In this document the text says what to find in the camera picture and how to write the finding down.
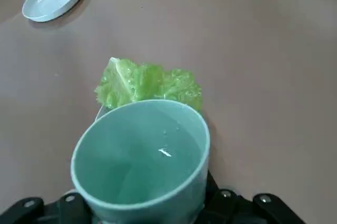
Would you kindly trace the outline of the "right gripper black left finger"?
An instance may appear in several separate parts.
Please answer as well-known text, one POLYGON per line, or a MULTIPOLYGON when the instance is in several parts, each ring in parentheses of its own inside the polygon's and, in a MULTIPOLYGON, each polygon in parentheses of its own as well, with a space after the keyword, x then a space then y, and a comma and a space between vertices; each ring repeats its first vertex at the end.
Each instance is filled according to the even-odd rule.
POLYGON ((39 197, 23 198, 1 214, 1 223, 92 223, 93 215, 83 197, 70 192, 45 204, 39 197))

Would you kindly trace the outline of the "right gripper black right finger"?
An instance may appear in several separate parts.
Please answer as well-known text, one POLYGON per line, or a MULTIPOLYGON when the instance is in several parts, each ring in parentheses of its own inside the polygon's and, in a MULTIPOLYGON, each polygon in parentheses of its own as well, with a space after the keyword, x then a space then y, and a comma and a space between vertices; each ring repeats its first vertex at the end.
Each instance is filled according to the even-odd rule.
POLYGON ((204 208, 195 223, 200 224, 305 224, 278 196, 261 193, 247 200, 233 190, 219 188, 207 174, 204 208))

